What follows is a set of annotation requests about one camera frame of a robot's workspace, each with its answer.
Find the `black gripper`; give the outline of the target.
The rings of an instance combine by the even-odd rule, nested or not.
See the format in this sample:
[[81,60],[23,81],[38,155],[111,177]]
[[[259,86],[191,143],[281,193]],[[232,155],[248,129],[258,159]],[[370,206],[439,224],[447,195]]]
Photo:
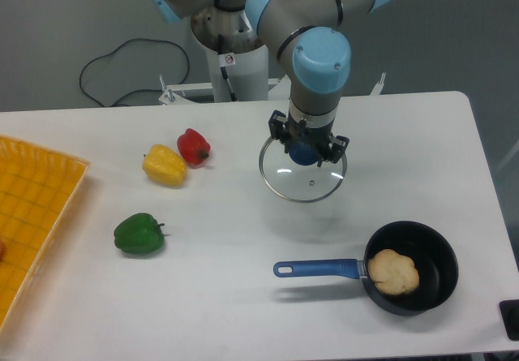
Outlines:
[[350,139],[339,135],[332,135],[332,124],[312,128],[308,120],[296,121],[293,117],[286,117],[279,110],[274,110],[268,120],[270,136],[284,147],[284,152],[290,150],[292,142],[303,142],[317,147],[319,160],[318,167],[324,162],[336,164],[345,155]]

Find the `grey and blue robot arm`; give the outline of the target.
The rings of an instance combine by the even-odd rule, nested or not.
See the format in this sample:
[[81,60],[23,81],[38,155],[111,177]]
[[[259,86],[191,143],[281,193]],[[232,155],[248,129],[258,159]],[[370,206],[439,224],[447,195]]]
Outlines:
[[208,55],[217,101],[260,100],[268,91],[271,54],[290,79],[290,107],[268,125],[299,165],[337,163],[348,139],[332,125],[350,75],[351,49],[340,25],[391,0],[153,0],[169,22],[189,19]]

